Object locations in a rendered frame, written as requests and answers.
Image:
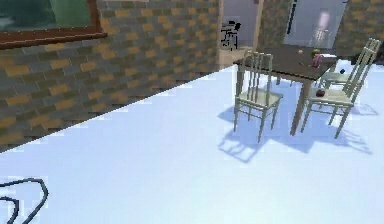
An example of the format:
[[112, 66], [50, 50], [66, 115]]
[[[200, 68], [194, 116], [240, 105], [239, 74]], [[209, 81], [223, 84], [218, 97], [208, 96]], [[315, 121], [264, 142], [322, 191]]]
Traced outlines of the grey fridge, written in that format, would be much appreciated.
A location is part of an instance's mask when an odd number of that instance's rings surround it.
[[333, 47], [348, 0], [298, 0], [284, 43], [303, 47]]

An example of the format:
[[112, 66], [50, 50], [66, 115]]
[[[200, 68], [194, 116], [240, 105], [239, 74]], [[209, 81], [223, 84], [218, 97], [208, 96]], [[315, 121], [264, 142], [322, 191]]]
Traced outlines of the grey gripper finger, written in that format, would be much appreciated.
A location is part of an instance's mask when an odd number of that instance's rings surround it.
[[13, 224], [19, 214], [19, 200], [8, 197], [8, 196], [2, 196], [0, 197], [0, 201], [6, 201], [13, 204], [12, 214], [8, 219], [8, 221], [6, 222], [6, 224]]
[[32, 177], [0, 183], [0, 188], [10, 187], [18, 184], [23, 184], [23, 183], [37, 183], [40, 186], [42, 191], [42, 197], [40, 199], [40, 202], [34, 207], [34, 209], [28, 214], [28, 216], [22, 222], [22, 224], [29, 224], [38, 215], [39, 211], [45, 205], [49, 196], [49, 191], [43, 179], [32, 178]]

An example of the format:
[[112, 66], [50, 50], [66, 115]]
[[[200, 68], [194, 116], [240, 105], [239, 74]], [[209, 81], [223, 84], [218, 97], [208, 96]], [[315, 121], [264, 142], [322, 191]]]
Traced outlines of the brown framed window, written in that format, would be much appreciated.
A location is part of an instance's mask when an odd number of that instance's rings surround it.
[[106, 36], [97, 0], [0, 0], [0, 50]]

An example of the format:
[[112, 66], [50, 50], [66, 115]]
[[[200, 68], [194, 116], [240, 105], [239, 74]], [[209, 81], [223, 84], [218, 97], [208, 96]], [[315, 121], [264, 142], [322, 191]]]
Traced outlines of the dark brown dining table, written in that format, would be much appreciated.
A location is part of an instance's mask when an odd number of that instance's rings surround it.
[[[298, 50], [302, 49], [303, 54], [298, 54]], [[318, 68], [312, 66], [311, 47], [299, 47], [293, 45], [280, 45], [277, 47], [267, 47], [261, 50], [261, 53], [271, 54], [272, 76], [278, 79], [286, 79], [289, 81], [299, 82], [301, 84], [301, 92], [297, 101], [296, 111], [293, 117], [290, 134], [296, 134], [298, 124], [302, 118], [305, 100], [309, 96], [311, 85], [318, 81], [322, 75], [336, 65], [337, 57], [323, 57]]]

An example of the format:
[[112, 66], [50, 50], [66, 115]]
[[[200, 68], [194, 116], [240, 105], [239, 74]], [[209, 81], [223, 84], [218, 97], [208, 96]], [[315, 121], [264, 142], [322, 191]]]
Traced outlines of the black chair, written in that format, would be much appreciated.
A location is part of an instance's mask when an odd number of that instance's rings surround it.
[[238, 32], [240, 27], [241, 24], [233, 20], [222, 25], [221, 31], [224, 33], [224, 37], [221, 39], [221, 44], [223, 47], [227, 47], [230, 50], [238, 48]]

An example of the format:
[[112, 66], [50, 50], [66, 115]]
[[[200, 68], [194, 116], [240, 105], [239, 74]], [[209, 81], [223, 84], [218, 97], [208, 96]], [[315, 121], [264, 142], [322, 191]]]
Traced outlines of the pale green wooden chair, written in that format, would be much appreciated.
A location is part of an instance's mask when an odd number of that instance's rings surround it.
[[270, 129], [273, 129], [276, 114], [283, 98], [271, 91], [273, 55], [247, 50], [238, 63], [234, 103], [234, 126], [237, 130], [238, 116], [246, 114], [260, 120], [258, 141], [261, 141], [266, 118], [271, 115]]
[[[332, 124], [336, 115], [341, 116], [341, 121], [337, 128], [334, 138], [337, 139], [348, 118], [348, 115], [355, 105], [356, 98], [364, 85], [365, 79], [376, 58], [381, 41], [370, 38], [362, 49], [357, 62], [355, 63], [350, 79], [343, 86], [332, 85], [329, 89], [312, 87], [309, 96], [306, 98], [306, 112], [300, 131], [305, 130], [307, 120], [311, 112], [330, 114], [329, 125]], [[317, 90], [324, 90], [323, 97], [316, 97]]]
[[340, 71], [336, 72], [336, 65], [330, 67], [330, 70], [325, 72], [320, 78], [318, 88], [329, 89], [332, 85], [343, 86], [350, 79], [351, 74], [347, 73], [345, 70], [344, 74], [341, 74]]

